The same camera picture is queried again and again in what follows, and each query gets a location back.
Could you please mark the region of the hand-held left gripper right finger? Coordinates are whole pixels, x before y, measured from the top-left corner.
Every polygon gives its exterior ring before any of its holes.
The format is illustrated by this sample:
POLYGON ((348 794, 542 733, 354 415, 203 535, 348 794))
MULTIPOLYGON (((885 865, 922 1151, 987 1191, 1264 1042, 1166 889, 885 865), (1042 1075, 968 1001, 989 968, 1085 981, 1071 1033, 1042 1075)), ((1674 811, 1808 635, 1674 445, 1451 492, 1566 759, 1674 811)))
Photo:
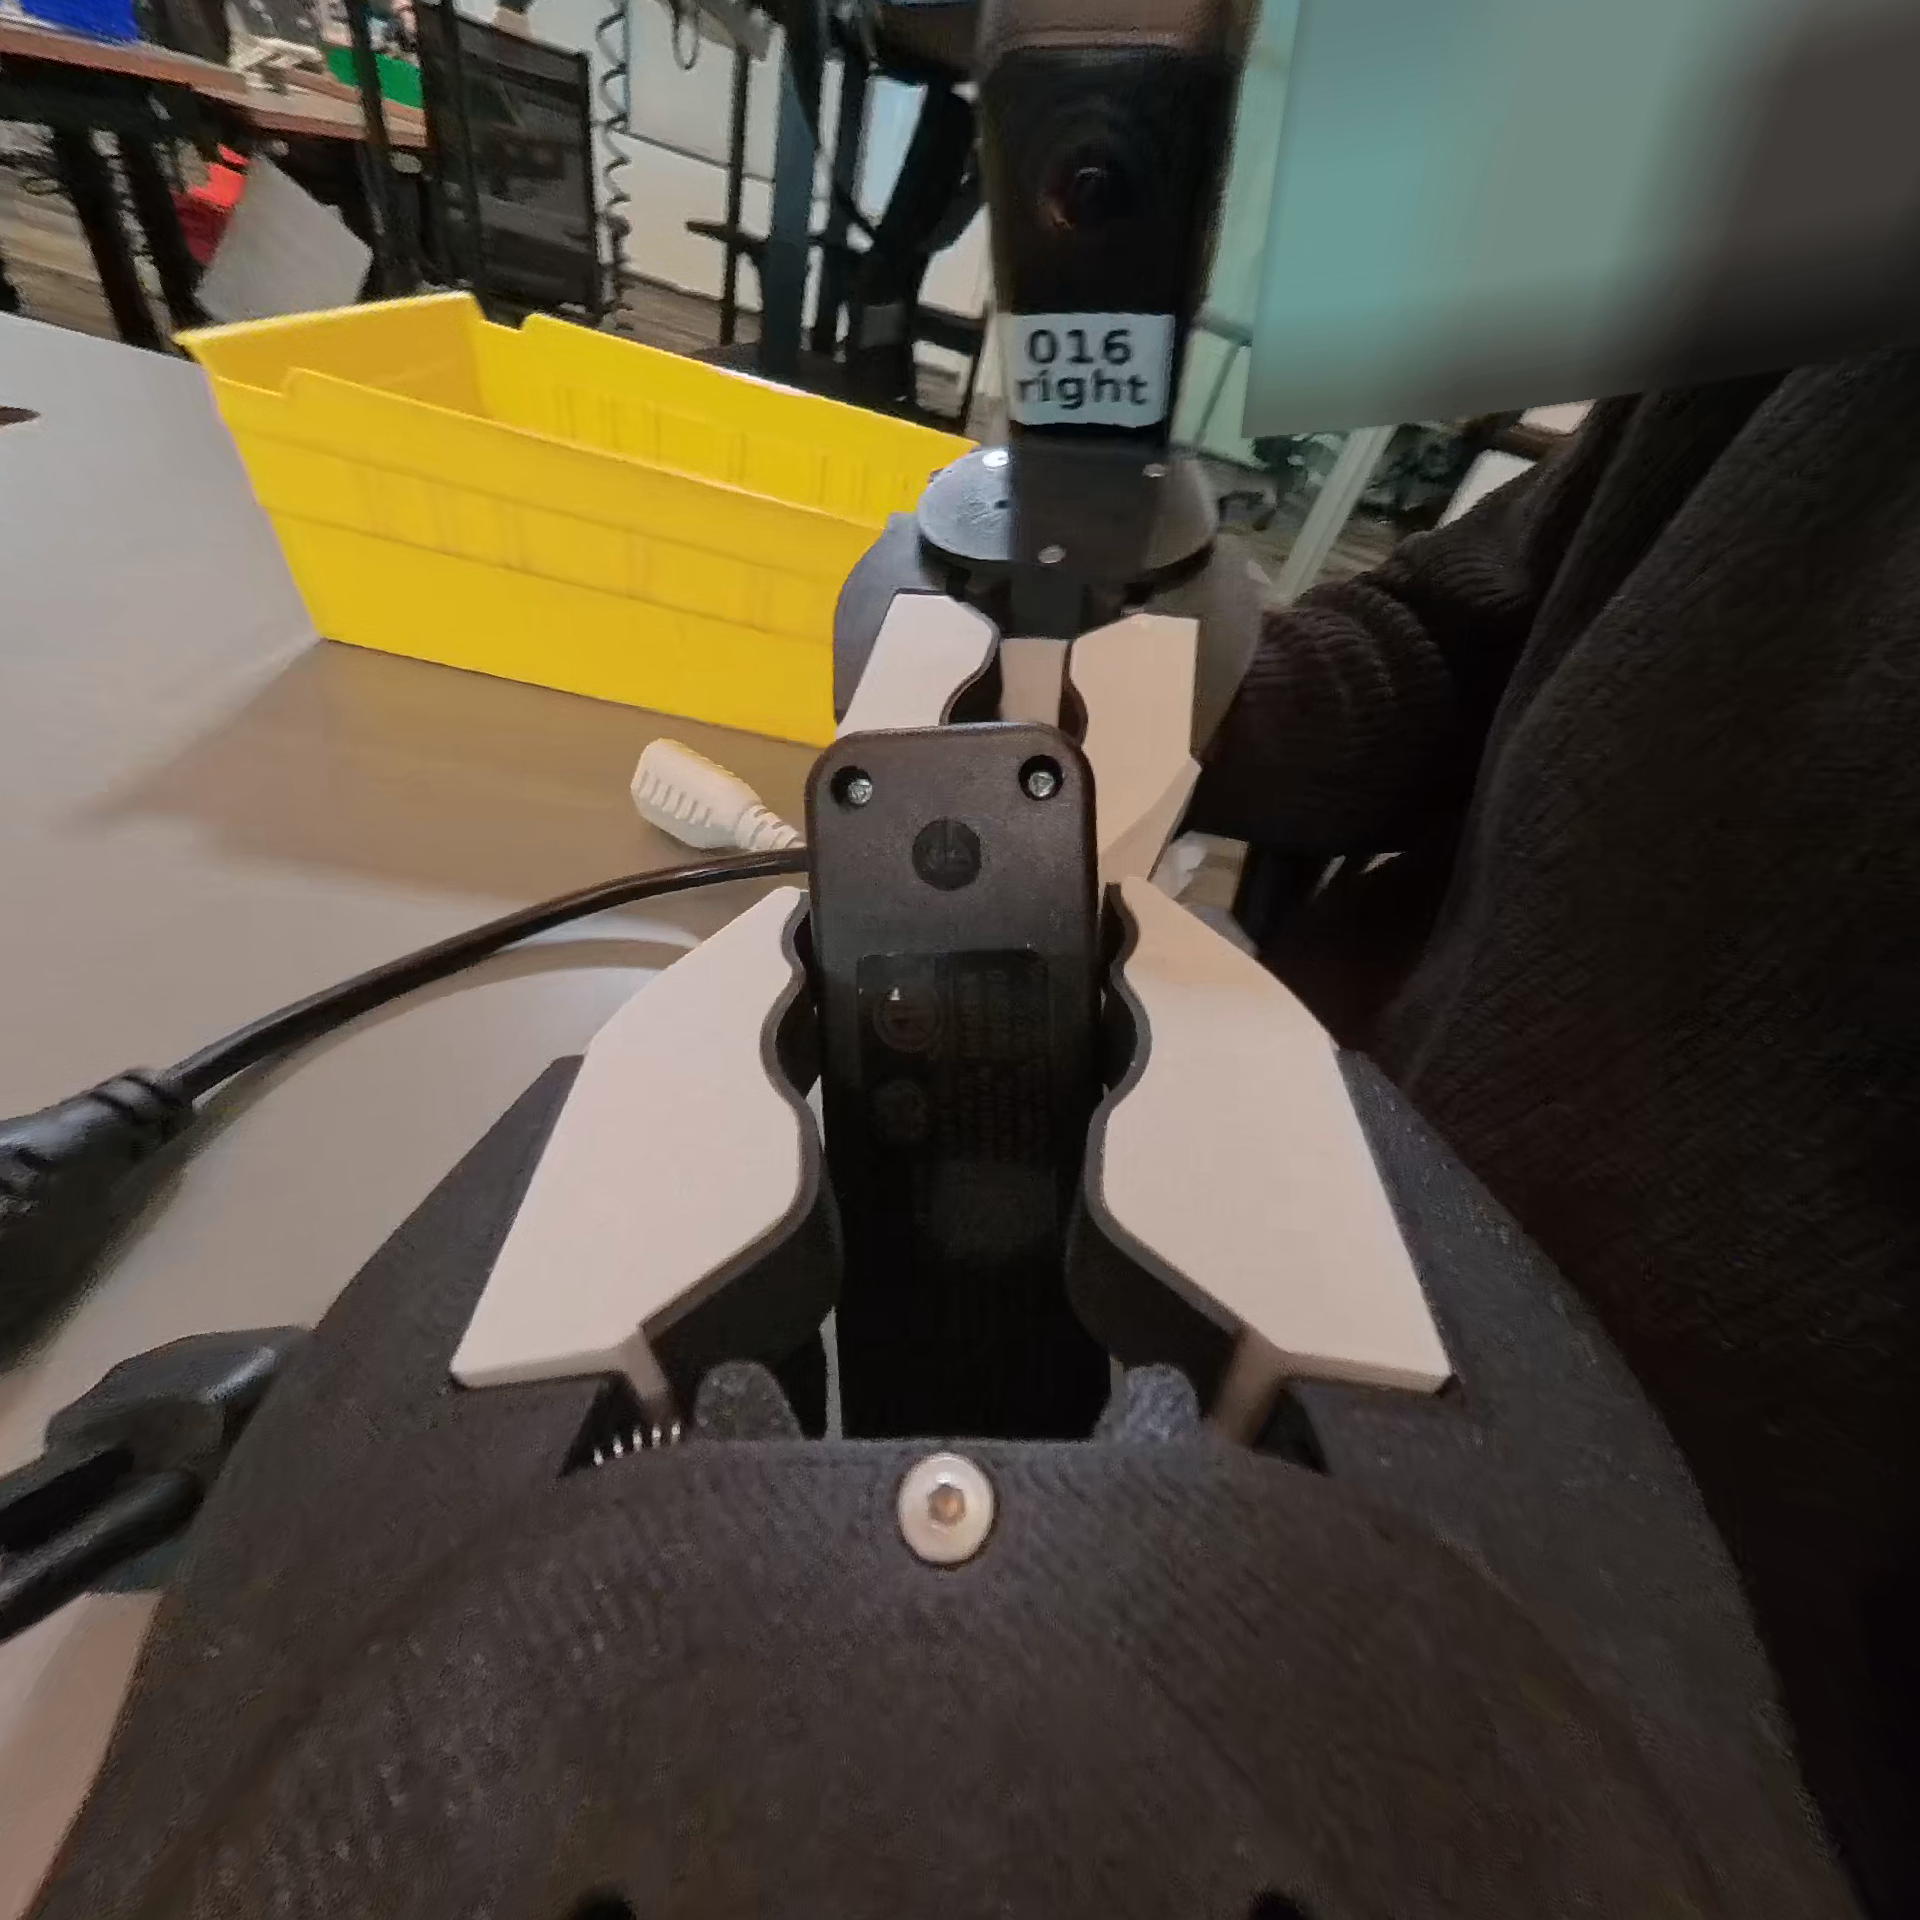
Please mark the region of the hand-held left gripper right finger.
POLYGON ((1071 1308, 1251 1442, 1295 1385, 1454 1365, 1327 1031, 1149 880, 1110 888, 1118 1075, 1088 1124, 1071 1308))

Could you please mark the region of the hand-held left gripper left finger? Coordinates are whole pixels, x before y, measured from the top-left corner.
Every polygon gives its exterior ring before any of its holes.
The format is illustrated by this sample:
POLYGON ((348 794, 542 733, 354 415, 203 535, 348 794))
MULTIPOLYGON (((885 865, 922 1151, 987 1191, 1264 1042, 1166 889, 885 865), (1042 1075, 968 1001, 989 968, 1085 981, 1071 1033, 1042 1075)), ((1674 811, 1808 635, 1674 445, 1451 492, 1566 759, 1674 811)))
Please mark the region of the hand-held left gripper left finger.
POLYGON ((592 1039, 450 1359, 463 1387, 770 1370, 834 1305, 805 945, 775 888, 592 1039))

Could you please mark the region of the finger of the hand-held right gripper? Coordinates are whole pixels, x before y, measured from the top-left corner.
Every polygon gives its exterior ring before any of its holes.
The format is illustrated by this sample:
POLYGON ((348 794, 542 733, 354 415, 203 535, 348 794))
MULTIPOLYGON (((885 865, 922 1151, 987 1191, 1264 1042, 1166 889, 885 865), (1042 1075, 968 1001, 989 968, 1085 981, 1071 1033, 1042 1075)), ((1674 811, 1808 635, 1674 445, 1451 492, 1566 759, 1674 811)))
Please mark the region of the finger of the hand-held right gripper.
POLYGON ((855 682, 846 736, 946 728, 996 668, 1002 635, 975 608, 938 593, 901 593, 855 682))
POLYGON ((1102 885, 1149 880, 1186 816, 1199 768, 1194 700, 1199 626, 1132 612, 1068 650, 1066 687, 1083 714, 1102 885))

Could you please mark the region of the black socket block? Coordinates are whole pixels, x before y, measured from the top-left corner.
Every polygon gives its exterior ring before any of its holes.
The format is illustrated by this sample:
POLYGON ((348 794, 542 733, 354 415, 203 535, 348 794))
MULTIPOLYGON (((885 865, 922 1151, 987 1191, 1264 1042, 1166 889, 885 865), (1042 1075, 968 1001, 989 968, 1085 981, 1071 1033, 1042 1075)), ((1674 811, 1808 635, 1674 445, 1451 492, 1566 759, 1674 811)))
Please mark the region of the black socket block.
POLYGON ((1066 1282, 1100 1093, 1092 799, 1068 733, 1005 723, 840 736, 806 780, 850 1436, 1075 1440, 1108 1395, 1066 1282))

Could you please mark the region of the yellow plastic bin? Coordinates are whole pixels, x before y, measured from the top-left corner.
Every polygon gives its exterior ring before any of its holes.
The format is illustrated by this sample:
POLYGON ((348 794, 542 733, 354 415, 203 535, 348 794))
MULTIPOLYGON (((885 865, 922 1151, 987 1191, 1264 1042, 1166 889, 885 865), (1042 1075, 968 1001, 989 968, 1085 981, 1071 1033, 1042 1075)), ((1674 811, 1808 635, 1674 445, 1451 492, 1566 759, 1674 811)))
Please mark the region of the yellow plastic bin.
POLYGON ((973 449, 468 296, 175 341, 325 641, 802 748, 853 564, 973 449))

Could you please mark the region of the grey desk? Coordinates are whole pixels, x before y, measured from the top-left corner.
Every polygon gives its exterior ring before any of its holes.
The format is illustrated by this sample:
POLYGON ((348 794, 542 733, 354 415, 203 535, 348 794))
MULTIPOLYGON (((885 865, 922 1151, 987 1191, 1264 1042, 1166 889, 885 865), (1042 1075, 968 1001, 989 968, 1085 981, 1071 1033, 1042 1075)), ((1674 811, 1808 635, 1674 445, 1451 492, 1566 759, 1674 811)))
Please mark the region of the grey desk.
MULTIPOLYGON (((5 321, 5 1115, 680 858, 678 736, 799 816, 812 751, 320 641, 200 370, 5 321)), ((115 1360, 311 1323, 554 1059, 751 901, 565 930, 247 1081, 5 1363, 5 1467, 115 1360)))

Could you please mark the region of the person's torso in black sweater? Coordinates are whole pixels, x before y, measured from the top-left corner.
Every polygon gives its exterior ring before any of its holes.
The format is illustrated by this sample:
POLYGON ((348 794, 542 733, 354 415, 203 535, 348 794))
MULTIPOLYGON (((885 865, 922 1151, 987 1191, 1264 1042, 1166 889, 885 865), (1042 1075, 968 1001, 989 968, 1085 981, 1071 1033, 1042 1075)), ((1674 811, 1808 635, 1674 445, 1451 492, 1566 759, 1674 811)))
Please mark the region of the person's torso in black sweater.
POLYGON ((1358 1045, 1686 1453, 1872 1916, 1916 1916, 1916 427, 1914 346, 1597 401, 1510 482, 1551 556, 1474 765, 1316 853, 1432 885, 1358 1045))

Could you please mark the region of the black three-prong plug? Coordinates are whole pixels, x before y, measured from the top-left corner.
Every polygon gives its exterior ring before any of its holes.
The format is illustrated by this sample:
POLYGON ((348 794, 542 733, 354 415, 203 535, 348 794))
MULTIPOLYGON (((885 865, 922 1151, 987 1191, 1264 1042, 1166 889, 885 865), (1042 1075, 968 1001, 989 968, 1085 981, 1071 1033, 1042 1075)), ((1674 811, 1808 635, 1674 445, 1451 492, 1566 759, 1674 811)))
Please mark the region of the black three-prong plug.
POLYGON ((3 1641, 87 1593, 146 1592, 307 1328, 184 1335, 119 1360, 3 1476, 3 1641))

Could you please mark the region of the black mesh office chair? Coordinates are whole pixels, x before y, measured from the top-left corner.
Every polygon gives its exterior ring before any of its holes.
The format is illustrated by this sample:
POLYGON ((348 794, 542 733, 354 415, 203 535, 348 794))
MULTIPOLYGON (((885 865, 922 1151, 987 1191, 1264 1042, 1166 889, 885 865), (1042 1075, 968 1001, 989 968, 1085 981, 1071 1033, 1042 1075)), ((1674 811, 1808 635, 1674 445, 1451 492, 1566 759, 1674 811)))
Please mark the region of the black mesh office chair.
POLYGON ((608 274, 580 50, 416 5, 438 266, 491 321, 599 322, 608 274))

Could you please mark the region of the white leaning panel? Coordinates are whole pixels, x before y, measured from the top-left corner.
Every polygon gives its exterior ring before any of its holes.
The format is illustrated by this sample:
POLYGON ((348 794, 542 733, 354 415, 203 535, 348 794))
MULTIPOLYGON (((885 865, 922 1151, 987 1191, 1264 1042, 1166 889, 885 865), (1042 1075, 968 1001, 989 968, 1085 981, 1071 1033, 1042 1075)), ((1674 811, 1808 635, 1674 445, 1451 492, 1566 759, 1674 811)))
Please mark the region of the white leaning panel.
POLYGON ((222 324, 287 321, 359 301, 370 247, 267 155, 254 155, 240 202, 199 276, 197 301, 222 324))

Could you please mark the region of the wooden work table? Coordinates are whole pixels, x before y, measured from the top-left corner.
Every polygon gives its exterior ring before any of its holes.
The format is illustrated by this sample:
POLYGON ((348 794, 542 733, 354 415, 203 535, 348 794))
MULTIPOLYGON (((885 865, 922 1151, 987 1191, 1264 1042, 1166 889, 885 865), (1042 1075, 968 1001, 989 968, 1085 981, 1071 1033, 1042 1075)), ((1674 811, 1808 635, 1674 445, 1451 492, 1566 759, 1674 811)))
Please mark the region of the wooden work table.
POLYGON ((48 138, 59 191, 80 220, 115 336, 171 353, 173 328, 200 322, 200 268, 184 247, 159 147, 205 159, 267 143, 343 143, 367 208, 372 283, 408 296, 421 281, 418 218, 407 215, 398 153, 426 155, 426 115, 391 103, 378 73, 366 5, 344 5, 351 84, 287 66, 267 50, 255 80, 149 39, 68 32, 5 5, 5 123, 48 138))

